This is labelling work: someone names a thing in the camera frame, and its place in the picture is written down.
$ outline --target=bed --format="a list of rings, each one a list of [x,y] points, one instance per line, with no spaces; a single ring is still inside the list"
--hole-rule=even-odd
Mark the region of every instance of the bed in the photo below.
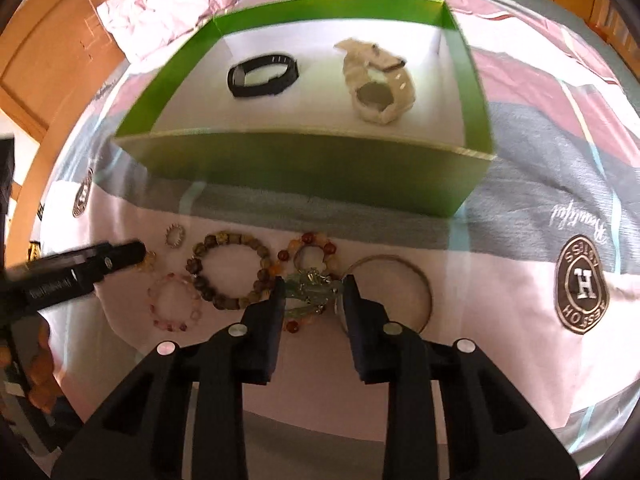
[[[238,7],[270,1],[241,0]],[[640,86],[610,47],[553,3],[446,1],[471,47],[497,149],[485,179],[451,220],[156,178],[110,137],[162,62],[123,63],[56,163],[40,225],[43,252],[131,237],[157,244],[166,227],[179,222],[190,243],[212,230],[250,226],[275,249],[321,224],[339,240],[346,260],[400,254],[432,283],[434,314],[422,336],[446,344],[474,339],[584,474],[640,396],[634,335],[640,320],[634,309],[640,301]],[[89,169],[90,200],[75,218],[74,200]],[[585,336],[562,327],[553,306],[556,261],[577,234],[594,240],[610,293],[606,316]],[[188,253],[188,246],[167,253],[166,264],[180,269]],[[58,381],[82,418],[166,337],[123,293],[140,279],[131,271],[95,296],[45,313]],[[235,319],[221,313],[195,339],[177,334],[175,340],[193,344]],[[628,358],[621,362],[620,355]],[[335,319],[284,334],[279,358],[284,372],[273,384],[245,390],[252,477],[270,478],[277,470],[281,478],[301,472],[370,478],[382,470],[385,391],[357,381]],[[372,408],[363,413],[359,404]],[[439,443],[446,446],[444,438]]]

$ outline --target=orange bead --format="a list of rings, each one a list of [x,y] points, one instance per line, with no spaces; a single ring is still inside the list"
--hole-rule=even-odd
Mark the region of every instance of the orange bead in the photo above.
[[[316,233],[316,244],[320,247],[324,247],[324,245],[329,241],[329,238],[325,233]]]
[[[280,264],[273,264],[269,267],[270,276],[277,276],[282,272],[282,266]]]
[[[302,247],[301,240],[292,240],[289,242],[287,250],[289,251],[289,254],[296,254],[300,247]]]

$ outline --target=smartwatch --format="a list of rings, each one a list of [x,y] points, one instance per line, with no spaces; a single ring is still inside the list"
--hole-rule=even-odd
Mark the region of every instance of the smartwatch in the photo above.
[[[272,77],[264,83],[255,85],[244,84],[244,78],[249,72],[269,65],[284,65],[287,69],[284,74]],[[226,84],[234,97],[278,95],[293,85],[299,75],[298,64],[295,59],[287,54],[273,53],[260,57],[252,57],[231,67],[226,76]]]

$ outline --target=amber bead bracelet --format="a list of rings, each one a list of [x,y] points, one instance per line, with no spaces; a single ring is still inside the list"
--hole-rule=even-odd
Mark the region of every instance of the amber bead bracelet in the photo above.
[[[260,270],[254,282],[254,290],[242,298],[228,298],[220,294],[206,276],[202,273],[202,259],[210,250],[223,245],[244,245],[252,248],[260,256]],[[193,276],[193,286],[199,291],[204,301],[210,301],[218,310],[239,310],[247,308],[252,303],[258,303],[265,290],[273,290],[275,279],[270,273],[270,250],[251,235],[219,232],[205,236],[204,241],[193,247],[193,258],[187,260],[184,268]]]
[[[318,247],[322,249],[324,253],[322,262],[326,266],[326,273],[332,275],[338,275],[340,263],[338,257],[335,254],[337,247],[324,233],[304,233],[300,238],[294,238],[289,242],[286,249],[281,250],[278,253],[278,259],[281,262],[278,267],[278,274],[282,272],[282,264],[293,260],[294,267],[297,271],[303,272],[300,266],[300,256],[304,249],[309,247]]]

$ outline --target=beige watch band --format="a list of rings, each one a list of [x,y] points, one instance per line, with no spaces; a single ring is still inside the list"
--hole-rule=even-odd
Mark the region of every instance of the beige watch band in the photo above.
[[[388,124],[411,109],[415,89],[404,68],[404,60],[375,43],[353,38],[343,40],[335,47],[347,53],[342,73],[353,107],[365,121]],[[379,71],[383,78],[372,78],[369,69]]]

